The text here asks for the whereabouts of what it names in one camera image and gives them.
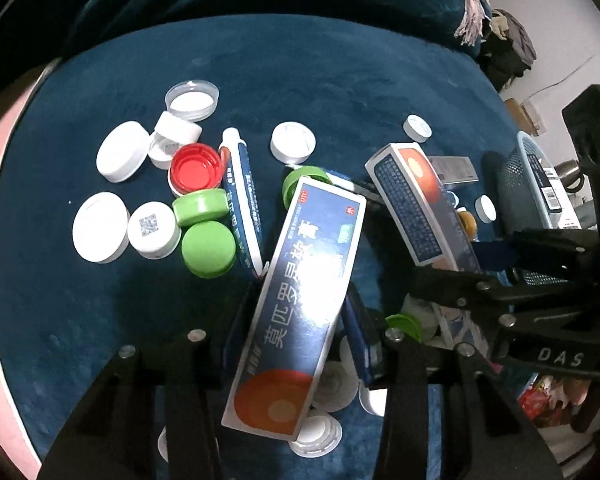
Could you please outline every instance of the metal kettle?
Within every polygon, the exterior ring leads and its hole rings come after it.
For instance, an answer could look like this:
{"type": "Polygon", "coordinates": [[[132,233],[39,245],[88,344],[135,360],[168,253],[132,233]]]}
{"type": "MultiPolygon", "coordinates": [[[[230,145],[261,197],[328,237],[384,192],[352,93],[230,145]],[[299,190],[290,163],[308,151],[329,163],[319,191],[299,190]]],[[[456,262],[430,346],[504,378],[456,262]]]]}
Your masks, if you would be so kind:
{"type": "Polygon", "coordinates": [[[555,167],[555,172],[558,174],[560,182],[567,193],[577,193],[584,186],[584,175],[577,160],[571,159],[561,162],[555,167]],[[578,182],[575,187],[570,187],[575,182],[578,182]]]}

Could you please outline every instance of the metal bolt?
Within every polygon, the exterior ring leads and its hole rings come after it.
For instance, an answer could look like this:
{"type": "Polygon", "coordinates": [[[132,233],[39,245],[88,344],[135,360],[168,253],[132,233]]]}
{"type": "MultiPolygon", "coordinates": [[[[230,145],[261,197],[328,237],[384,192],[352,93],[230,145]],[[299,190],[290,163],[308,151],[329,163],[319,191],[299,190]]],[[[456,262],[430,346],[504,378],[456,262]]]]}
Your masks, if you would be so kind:
{"type": "Polygon", "coordinates": [[[516,316],[514,316],[513,314],[502,314],[502,316],[498,318],[498,322],[502,326],[506,326],[507,328],[511,328],[512,326],[514,326],[516,324],[516,321],[516,316]]]}
{"type": "Polygon", "coordinates": [[[470,343],[460,343],[456,346],[456,352],[464,357],[471,357],[475,354],[475,348],[470,343]]]}
{"type": "Polygon", "coordinates": [[[136,354],[136,347],[133,345],[124,345],[120,350],[118,350],[118,355],[123,359],[127,359],[129,357],[133,357],[136,354]]]}
{"type": "Polygon", "coordinates": [[[192,343],[204,341],[206,338],[206,332],[201,328],[196,328],[187,334],[187,339],[192,343]]]}
{"type": "Polygon", "coordinates": [[[399,328],[387,328],[384,331],[384,337],[394,343],[399,343],[404,339],[404,332],[399,328]]]}

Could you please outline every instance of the green bottle cap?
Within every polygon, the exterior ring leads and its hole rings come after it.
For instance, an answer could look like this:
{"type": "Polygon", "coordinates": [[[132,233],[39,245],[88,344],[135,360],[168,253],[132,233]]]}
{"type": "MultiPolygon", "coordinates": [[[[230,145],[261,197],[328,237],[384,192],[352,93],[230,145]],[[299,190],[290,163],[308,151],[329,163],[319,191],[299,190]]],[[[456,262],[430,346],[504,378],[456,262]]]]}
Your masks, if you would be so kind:
{"type": "Polygon", "coordinates": [[[302,168],[293,170],[282,182],[282,202],[286,209],[289,209],[291,200],[296,192],[296,187],[298,186],[298,180],[300,180],[301,176],[310,176],[325,184],[331,184],[331,180],[329,180],[327,174],[317,166],[303,166],[302,168]]]}
{"type": "Polygon", "coordinates": [[[218,220],[229,214],[226,192],[213,188],[187,193],[173,201],[173,212],[180,227],[218,220]]]}
{"type": "Polygon", "coordinates": [[[406,335],[413,337],[418,343],[422,343],[422,329],[416,317],[413,317],[411,314],[394,314],[385,319],[389,327],[399,328],[406,335]]]}
{"type": "Polygon", "coordinates": [[[182,257],[199,278],[222,276],[235,261],[234,235],[219,222],[194,224],[182,237],[182,257]]]}

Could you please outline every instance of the light blue basket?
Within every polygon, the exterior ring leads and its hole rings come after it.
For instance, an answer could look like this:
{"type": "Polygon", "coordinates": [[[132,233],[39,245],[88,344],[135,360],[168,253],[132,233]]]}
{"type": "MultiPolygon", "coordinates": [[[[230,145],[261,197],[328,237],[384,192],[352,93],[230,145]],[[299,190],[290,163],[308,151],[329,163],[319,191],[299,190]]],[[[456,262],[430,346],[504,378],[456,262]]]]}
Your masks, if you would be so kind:
{"type": "MultiPolygon", "coordinates": [[[[540,146],[525,132],[518,132],[518,145],[509,155],[504,167],[498,174],[498,203],[500,214],[508,234],[525,229],[552,229],[551,219],[544,198],[536,183],[529,154],[542,159],[544,166],[548,157],[540,146]]],[[[522,271],[527,285],[558,283],[562,280],[536,272],[522,271]]]]}

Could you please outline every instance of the pink fringe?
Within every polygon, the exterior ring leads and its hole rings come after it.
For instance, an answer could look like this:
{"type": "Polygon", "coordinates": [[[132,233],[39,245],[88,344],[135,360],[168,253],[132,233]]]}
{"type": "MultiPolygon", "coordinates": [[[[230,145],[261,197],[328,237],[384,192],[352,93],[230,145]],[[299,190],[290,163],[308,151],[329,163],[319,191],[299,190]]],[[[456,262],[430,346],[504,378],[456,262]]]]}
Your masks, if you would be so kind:
{"type": "Polygon", "coordinates": [[[487,17],[480,0],[464,0],[464,16],[454,36],[462,37],[460,44],[475,45],[482,36],[482,20],[487,17]]]}

